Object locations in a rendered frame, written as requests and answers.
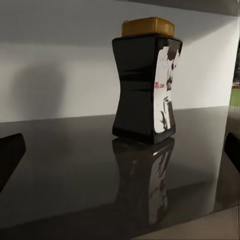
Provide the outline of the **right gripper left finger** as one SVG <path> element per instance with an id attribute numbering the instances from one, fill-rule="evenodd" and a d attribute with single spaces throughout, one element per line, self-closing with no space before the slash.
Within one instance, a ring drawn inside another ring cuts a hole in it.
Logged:
<path id="1" fill-rule="evenodd" d="M 0 138 L 0 193 L 26 152 L 21 133 Z"/>

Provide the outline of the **bottle of coffee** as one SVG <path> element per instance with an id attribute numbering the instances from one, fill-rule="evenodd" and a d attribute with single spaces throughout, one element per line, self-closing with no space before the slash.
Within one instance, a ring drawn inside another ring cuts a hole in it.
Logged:
<path id="1" fill-rule="evenodd" d="M 163 18 L 125 21 L 112 40 L 120 97 L 112 134 L 154 146 L 176 133 L 172 82 L 183 41 Z"/>

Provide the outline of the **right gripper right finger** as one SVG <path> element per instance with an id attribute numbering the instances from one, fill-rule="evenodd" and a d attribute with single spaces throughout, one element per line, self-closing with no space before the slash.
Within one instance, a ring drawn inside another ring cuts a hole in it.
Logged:
<path id="1" fill-rule="evenodd" d="M 224 151 L 240 173 L 240 135 L 229 133 L 224 145 Z"/>

